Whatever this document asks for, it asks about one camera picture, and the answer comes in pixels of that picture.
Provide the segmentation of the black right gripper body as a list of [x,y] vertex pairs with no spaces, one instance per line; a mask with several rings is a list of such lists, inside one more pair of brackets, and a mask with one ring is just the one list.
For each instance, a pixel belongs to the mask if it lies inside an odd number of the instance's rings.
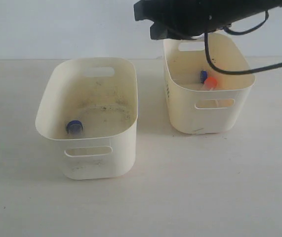
[[282,0],[140,0],[133,10],[153,22],[151,39],[191,40],[276,7]]

